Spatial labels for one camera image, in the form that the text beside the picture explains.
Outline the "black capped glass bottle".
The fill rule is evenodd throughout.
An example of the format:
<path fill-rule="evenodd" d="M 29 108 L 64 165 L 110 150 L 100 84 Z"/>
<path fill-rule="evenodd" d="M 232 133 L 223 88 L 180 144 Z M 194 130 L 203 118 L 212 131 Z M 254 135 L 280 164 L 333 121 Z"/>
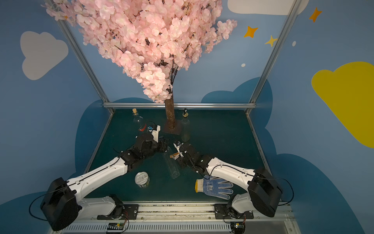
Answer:
<path fill-rule="evenodd" d="M 177 161 L 175 161 L 173 158 L 170 157 L 171 155 L 172 155 L 172 151 L 171 151 L 171 148 L 168 146 L 163 154 L 163 158 L 167 165 L 167 169 L 168 169 L 170 177 L 172 179 L 176 179 L 180 176 L 179 165 Z"/>

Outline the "cork stoppered glass bottle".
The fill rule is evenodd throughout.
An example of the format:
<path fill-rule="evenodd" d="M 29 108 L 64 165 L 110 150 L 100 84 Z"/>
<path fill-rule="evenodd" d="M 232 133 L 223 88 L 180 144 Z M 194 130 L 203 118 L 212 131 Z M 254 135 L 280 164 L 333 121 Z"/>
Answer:
<path fill-rule="evenodd" d="M 146 124 L 144 122 L 144 119 L 139 115 L 138 111 L 136 108 L 132 109 L 132 114 L 133 114 L 133 122 L 135 123 L 137 130 L 139 132 L 144 132 L 146 128 Z"/>

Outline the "clear square glass bottle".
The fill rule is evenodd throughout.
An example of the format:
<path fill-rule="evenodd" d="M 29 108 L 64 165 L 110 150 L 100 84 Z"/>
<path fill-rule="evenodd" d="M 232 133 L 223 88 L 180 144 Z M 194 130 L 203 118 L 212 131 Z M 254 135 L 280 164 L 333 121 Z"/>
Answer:
<path fill-rule="evenodd" d="M 189 113 L 187 109 L 184 109 L 182 116 L 183 118 L 181 120 L 181 125 L 182 125 L 181 139 L 183 142 L 188 142 L 191 138 L 191 123 L 189 120 Z"/>

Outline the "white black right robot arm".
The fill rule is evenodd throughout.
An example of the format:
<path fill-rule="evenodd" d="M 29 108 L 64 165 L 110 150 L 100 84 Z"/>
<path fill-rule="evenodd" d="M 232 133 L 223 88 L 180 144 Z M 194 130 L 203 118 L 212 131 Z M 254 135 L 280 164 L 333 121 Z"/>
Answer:
<path fill-rule="evenodd" d="M 217 157 L 202 155 L 189 143 L 174 143 L 178 152 L 176 160 L 183 166 L 188 166 L 205 179 L 223 179 L 245 190 L 242 195 L 236 195 L 229 208 L 243 214 L 254 207 L 258 212 L 274 217 L 280 205 L 283 190 L 265 168 L 246 169 L 220 160 Z"/>

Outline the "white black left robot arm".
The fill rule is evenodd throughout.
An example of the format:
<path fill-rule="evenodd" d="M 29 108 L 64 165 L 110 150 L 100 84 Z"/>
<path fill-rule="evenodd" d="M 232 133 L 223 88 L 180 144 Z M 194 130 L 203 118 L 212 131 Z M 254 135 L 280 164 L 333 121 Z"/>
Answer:
<path fill-rule="evenodd" d="M 83 175 L 51 182 L 40 209 L 53 231 L 60 231 L 72 224 L 83 212 L 79 203 L 95 189 L 109 181 L 133 171 L 144 160 L 167 149 L 169 140 L 150 132 L 136 138 L 134 145 L 119 153 L 108 163 Z"/>

